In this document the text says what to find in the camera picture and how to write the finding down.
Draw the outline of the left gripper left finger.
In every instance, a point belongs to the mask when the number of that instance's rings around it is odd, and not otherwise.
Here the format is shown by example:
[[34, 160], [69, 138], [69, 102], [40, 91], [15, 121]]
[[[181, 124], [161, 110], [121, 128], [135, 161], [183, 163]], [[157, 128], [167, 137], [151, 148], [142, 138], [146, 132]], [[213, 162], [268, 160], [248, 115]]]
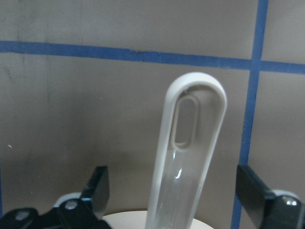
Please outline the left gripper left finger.
[[40, 215], [34, 208], [17, 208], [0, 218], [2, 229], [108, 229], [103, 216], [109, 200], [106, 166], [96, 167], [83, 191], [61, 199], [50, 211]]

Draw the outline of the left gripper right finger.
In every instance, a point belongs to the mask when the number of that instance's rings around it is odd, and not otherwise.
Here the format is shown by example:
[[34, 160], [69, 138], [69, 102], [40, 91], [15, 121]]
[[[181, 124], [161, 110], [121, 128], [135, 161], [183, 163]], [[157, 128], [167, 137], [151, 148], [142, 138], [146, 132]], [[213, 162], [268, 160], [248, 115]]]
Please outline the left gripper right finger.
[[305, 227], [305, 203], [290, 191], [270, 189], [248, 165], [237, 166], [235, 193], [257, 229]]

